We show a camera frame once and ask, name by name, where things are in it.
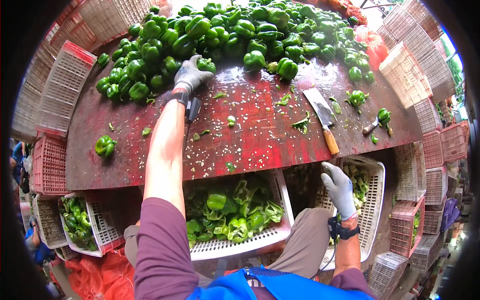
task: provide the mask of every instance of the purple sleeve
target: purple sleeve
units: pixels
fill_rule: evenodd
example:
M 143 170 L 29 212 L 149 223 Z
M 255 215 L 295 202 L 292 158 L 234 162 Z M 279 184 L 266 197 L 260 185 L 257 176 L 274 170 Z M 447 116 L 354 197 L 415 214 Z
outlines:
M 135 299 L 185 299 L 198 285 L 187 239 L 185 219 L 168 201 L 142 203 L 137 234 Z
M 342 273 L 337 274 L 333 277 L 332 281 L 330 281 L 330 285 L 344 290 L 359 290 L 370 297 L 377 299 L 368 287 L 367 281 L 365 281 L 365 278 L 363 277 L 363 273 L 356 268 L 347 269 Z

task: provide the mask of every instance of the red wooden table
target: red wooden table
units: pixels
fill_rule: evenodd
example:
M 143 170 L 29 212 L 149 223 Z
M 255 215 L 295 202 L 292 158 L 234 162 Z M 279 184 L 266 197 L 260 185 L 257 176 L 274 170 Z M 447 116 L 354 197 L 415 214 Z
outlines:
M 107 52 L 111 54 L 117 43 L 109 44 Z M 329 104 L 328 97 L 333 96 L 342 107 L 342 114 L 336 115 L 338 123 L 332 129 L 340 149 L 338 157 L 422 139 L 415 110 L 413 107 L 403 108 L 380 72 L 375 72 L 377 85 L 357 84 L 354 88 L 343 64 L 326 64 L 316 59 L 311 62 L 299 66 L 299 73 L 292 82 L 295 85 L 293 95 L 298 99 L 292 97 L 286 106 L 274 105 L 290 91 L 290 83 L 280 82 L 278 75 L 268 74 L 265 70 L 245 74 L 241 64 L 217 66 L 215 79 L 195 91 L 195 96 L 204 105 L 189 131 L 183 155 L 183 178 L 227 175 L 226 162 L 234 164 L 234 173 L 242 173 L 330 159 L 320 122 L 302 93 L 313 85 Z M 101 77 L 109 75 L 112 65 L 110 62 L 103 70 L 95 68 L 92 71 L 70 123 L 66 161 L 66 184 L 70 191 L 144 184 L 150 135 L 143 137 L 142 131 L 145 127 L 154 128 L 161 113 L 162 100 L 171 94 L 172 86 L 156 99 L 154 105 L 113 104 L 101 97 L 95 88 Z M 367 102 L 360 106 L 361 114 L 342 101 L 347 97 L 345 91 L 353 89 L 370 93 Z M 218 91 L 228 96 L 213 99 Z M 392 111 L 389 124 L 394 136 L 389 137 L 385 128 L 377 127 L 373 134 L 379 141 L 374 144 L 361 130 L 374 120 L 380 108 Z M 306 111 L 310 112 L 312 122 L 308 125 L 308 132 L 302 134 L 291 124 L 303 119 Z M 230 115 L 237 118 L 233 127 L 228 126 L 227 117 Z M 110 130 L 109 122 L 115 132 Z M 198 141 L 192 139 L 195 133 L 206 129 L 210 130 L 209 134 L 201 136 Z M 105 134 L 118 144 L 114 154 L 103 160 L 96 155 L 94 145 Z

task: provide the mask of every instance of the gloved hand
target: gloved hand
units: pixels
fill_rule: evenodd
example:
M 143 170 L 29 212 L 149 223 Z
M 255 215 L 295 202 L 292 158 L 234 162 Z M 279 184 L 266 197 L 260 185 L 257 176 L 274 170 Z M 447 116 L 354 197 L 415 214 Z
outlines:
M 330 196 L 330 200 L 340 213 L 342 221 L 356 216 L 357 209 L 353 203 L 353 186 L 350 178 L 337 166 L 327 162 L 322 162 L 322 166 L 332 175 L 330 177 L 328 174 L 322 173 L 320 176 Z
M 200 71 L 197 67 L 197 60 L 201 55 L 193 55 L 189 60 L 184 60 L 177 74 L 175 75 L 175 87 L 185 89 L 190 95 L 200 84 L 213 78 L 212 72 Z

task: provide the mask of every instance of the small knife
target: small knife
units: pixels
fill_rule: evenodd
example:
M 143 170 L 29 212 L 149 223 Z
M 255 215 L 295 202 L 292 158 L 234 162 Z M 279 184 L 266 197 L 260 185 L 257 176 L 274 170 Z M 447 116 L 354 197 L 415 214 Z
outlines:
M 375 121 L 373 121 L 373 123 L 368 125 L 367 127 L 364 127 L 362 132 L 363 134 L 367 135 L 370 133 L 370 131 L 372 131 L 377 126 L 378 126 L 378 116 L 375 116 Z
M 328 127 L 337 122 L 335 114 L 333 114 L 332 109 L 316 88 L 305 90 L 303 91 L 303 94 L 305 97 L 307 97 L 308 102 L 310 102 L 310 105 L 313 107 L 313 110 L 315 110 L 318 118 L 320 119 L 320 123 L 322 124 L 322 129 L 324 131 L 325 142 L 327 143 L 328 150 L 330 150 L 330 154 L 337 154 L 340 152 L 340 150 L 338 149 L 338 145 L 336 144 L 333 133 Z

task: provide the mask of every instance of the wooden knife handle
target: wooden knife handle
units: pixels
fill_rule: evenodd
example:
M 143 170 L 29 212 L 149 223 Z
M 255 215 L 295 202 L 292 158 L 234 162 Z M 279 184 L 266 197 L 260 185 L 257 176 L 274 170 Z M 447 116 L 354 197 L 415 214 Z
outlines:
M 372 131 L 373 129 L 375 128 L 375 126 L 373 124 L 370 124 L 368 125 L 367 127 L 364 127 L 362 132 L 363 134 L 367 135 L 370 133 L 370 131 Z
M 324 130 L 324 137 L 331 155 L 335 155 L 340 152 L 338 146 L 336 145 L 335 137 L 333 136 L 333 133 L 330 131 L 330 129 Z

